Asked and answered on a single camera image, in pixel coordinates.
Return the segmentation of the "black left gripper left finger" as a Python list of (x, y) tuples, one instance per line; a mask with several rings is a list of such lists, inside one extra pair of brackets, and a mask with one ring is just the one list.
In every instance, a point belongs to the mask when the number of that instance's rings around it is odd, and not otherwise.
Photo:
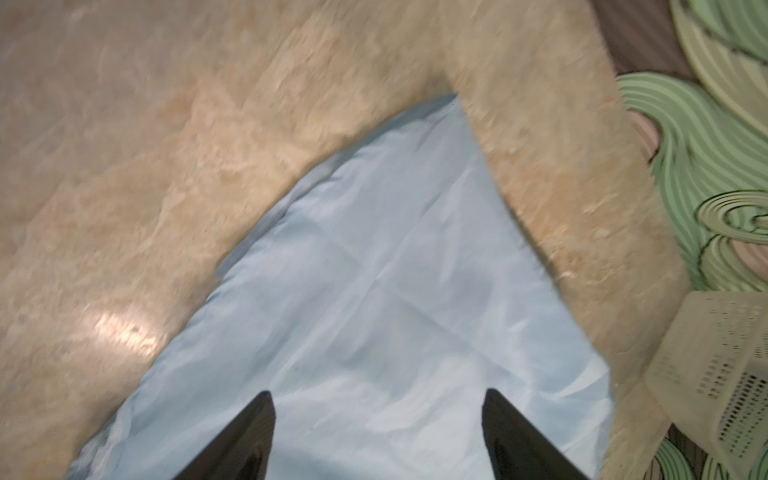
[(262, 480), (266, 476), (276, 413), (260, 392), (174, 480)]

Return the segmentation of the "light blue long sleeve shirt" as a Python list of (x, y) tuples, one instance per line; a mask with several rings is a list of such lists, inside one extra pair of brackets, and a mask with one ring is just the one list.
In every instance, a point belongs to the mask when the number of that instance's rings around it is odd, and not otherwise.
[(490, 479), (491, 389), (598, 477), (609, 368), (499, 195), (456, 96), (321, 162), (217, 275), (69, 478), (173, 478), (266, 392), (269, 479)]

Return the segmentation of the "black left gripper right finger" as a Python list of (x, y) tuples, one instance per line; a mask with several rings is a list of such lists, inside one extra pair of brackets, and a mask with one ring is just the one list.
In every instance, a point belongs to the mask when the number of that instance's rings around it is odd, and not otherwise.
[(498, 390), (486, 391), (481, 421), (496, 480), (587, 480)]

